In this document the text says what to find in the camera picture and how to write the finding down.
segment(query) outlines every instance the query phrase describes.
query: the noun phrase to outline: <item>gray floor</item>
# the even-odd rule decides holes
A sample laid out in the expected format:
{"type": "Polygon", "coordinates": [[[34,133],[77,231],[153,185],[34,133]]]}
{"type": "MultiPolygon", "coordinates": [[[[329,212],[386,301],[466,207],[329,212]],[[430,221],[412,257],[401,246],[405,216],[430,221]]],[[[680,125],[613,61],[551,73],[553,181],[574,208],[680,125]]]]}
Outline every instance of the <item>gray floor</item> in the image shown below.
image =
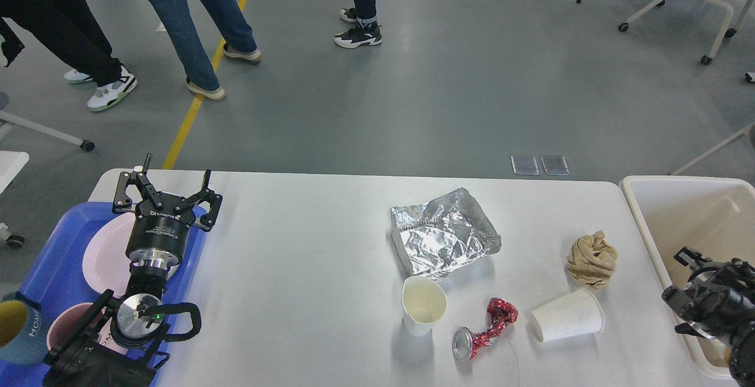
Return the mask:
{"type": "MultiPolygon", "coordinates": [[[[0,196],[0,221],[27,237],[0,247],[2,292],[103,172],[147,152],[160,167],[192,102],[146,0],[88,1],[139,86],[90,113],[94,86],[68,86],[67,67],[20,32],[27,50],[0,74],[8,112],[97,149],[18,127],[0,142],[30,155],[0,196]]],[[[378,0],[383,45],[345,50],[331,38],[347,28],[337,10],[350,0],[249,0],[264,62],[221,61],[228,97],[204,102],[175,169],[515,178],[510,155],[559,154],[572,167],[562,180],[666,174],[755,121],[743,76],[755,70],[755,19],[704,67],[722,14],[668,0],[617,32],[649,1],[378,0]]],[[[211,55],[221,37],[189,3],[211,55]]],[[[688,174],[755,182],[755,151],[741,140],[688,174]]]]}

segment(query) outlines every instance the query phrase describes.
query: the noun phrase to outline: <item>white table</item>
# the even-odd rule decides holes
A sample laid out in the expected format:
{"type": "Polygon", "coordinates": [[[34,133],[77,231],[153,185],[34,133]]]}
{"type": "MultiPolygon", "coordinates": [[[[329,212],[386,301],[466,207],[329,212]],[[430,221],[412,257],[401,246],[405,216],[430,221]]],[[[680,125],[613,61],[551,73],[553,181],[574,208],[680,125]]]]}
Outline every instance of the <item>white table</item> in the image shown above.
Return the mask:
{"type": "Polygon", "coordinates": [[[0,151],[0,193],[29,161],[29,154],[17,151],[0,151]]]}
{"type": "MultiPolygon", "coordinates": [[[[119,172],[106,172],[90,201],[111,201],[119,172]]],[[[202,182],[202,172],[148,177],[184,196],[202,182]]],[[[214,172],[211,183],[224,203],[186,298],[202,310],[202,331],[173,345],[161,386],[736,385],[698,373],[612,183],[239,172],[214,172]],[[401,322],[405,275],[388,209],[458,187],[478,199],[503,247],[442,280],[445,317],[413,337],[401,322]],[[596,293],[606,328],[539,343],[527,312],[577,288],[566,255],[599,229],[619,252],[596,293]],[[451,335],[485,328],[493,296],[515,304],[520,321],[456,365],[451,335]]]]}

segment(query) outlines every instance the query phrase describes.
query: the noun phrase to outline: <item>sneaker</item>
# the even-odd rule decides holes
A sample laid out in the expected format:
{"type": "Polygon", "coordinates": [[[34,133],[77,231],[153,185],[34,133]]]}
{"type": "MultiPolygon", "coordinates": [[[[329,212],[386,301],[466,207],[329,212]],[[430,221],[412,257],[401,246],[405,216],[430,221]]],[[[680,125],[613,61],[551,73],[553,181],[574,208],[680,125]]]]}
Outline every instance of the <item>sneaker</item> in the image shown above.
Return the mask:
{"type": "Polygon", "coordinates": [[[340,19],[346,22],[356,22],[356,8],[341,8],[340,19]]]}
{"type": "Polygon", "coordinates": [[[78,70],[71,70],[63,76],[65,80],[67,80],[71,85],[78,85],[78,83],[86,83],[87,81],[92,80],[92,76],[82,73],[78,70]]]}
{"type": "Polygon", "coordinates": [[[87,102],[87,107],[92,111],[107,110],[121,102],[121,99],[134,90],[136,85],[137,78],[126,67],[121,66],[121,78],[109,85],[98,86],[97,91],[87,102]]]}
{"type": "Polygon", "coordinates": [[[348,49],[354,49],[362,45],[380,45],[383,35],[380,34],[378,22],[370,22],[366,26],[356,24],[347,31],[334,38],[335,44],[348,49]]]}
{"type": "Polygon", "coordinates": [[[240,60],[249,61],[251,62],[251,64],[259,64],[262,60],[262,52],[259,48],[251,52],[242,52],[235,50],[231,45],[228,45],[227,43],[223,45],[223,54],[225,54],[225,56],[229,58],[237,58],[240,60]]]}
{"type": "Polygon", "coordinates": [[[186,88],[189,88],[189,91],[192,92],[192,94],[200,94],[204,95],[205,97],[208,97],[211,100],[221,100],[226,97],[226,91],[223,89],[223,86],[220,86],[219,88],[215,89],[215,91],[208,91],[207,89],[200,88],[191,80],[186,79],[186,88]]]}

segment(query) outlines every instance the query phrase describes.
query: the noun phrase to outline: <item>chair wheel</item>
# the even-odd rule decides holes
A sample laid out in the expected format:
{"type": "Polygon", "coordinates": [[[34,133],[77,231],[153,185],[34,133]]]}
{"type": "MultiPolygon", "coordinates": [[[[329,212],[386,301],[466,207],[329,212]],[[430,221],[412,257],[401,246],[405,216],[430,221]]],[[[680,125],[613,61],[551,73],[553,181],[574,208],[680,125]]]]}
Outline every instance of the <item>chair wheel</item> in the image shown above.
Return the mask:
{"type": "Polygon", "coordinates": [[[11,249],[19,249],[26,240],[27,239],[22,237],[21,235],[11,235],[7,240],[5,240],[5,244],[8,245],[8,247],[11,247],[11,249]]]}
{"type": "Polygon", "coordinates": [[[92,142],[91,140],[84,139],[81,142],[81,145],[79,145],[78,147],[88,153],[89,151],[94,150],[94,142],[92,142]]]}

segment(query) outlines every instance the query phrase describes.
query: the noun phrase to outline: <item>blue mug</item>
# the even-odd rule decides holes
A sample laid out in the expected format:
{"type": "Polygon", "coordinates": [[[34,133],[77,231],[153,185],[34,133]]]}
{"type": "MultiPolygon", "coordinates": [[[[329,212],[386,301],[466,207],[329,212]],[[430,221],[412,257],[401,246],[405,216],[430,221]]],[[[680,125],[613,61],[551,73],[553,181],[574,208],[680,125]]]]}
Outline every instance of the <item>blue mug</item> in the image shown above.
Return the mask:
{"type": "Polygon", "coordinates": [[[19,292],[0,301],[0,360],[16,365],[37,365],[48,353],[50,320],[40,305],[19,292]]]}

